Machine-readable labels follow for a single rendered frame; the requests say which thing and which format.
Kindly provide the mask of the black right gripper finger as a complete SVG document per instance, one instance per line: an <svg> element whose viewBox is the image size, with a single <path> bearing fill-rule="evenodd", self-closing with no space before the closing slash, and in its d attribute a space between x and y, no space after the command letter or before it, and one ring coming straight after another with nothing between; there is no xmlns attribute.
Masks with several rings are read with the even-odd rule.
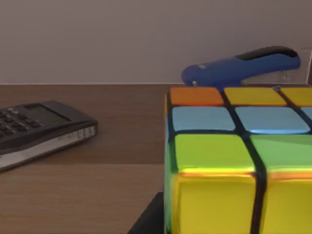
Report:
<svg viewBox="0 0 312 234"><path fill-rule="evenodd" d="M164 234L163 192L158 192L127 234Z"/></svg>

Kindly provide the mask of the multicoloured puzzle cube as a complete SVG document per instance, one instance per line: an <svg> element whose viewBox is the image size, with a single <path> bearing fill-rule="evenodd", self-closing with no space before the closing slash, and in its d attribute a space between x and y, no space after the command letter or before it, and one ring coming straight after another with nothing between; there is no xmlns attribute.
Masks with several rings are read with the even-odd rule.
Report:
<svg viewBox="0 0 312 234"><path fill-rule="evenodd" d="M165 234L312 234L312 88L171 88Z"/></svg>

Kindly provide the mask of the black calculator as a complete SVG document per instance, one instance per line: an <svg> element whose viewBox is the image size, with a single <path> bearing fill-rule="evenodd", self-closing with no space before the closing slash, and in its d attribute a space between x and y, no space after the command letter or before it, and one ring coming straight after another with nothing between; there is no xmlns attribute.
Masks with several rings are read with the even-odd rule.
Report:
<svg viewBox="0 0 312 234"><path fill-rule="evenodd" d="M0 108L0 173L94 138L98 121L50 100Z"/></svg>

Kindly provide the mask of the blue and black stapler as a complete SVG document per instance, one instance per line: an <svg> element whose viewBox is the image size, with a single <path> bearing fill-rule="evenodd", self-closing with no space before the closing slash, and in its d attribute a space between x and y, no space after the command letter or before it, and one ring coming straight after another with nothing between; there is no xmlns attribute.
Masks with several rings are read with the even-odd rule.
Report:
<svg viewBox="0 0 312 234"><path fill-rule="evenodd" d="M182 71L181 80L187 86L241 87L247 78L263 74L298 69L298 53L285 46L268 46L243 54L190 65Z"/></svg>

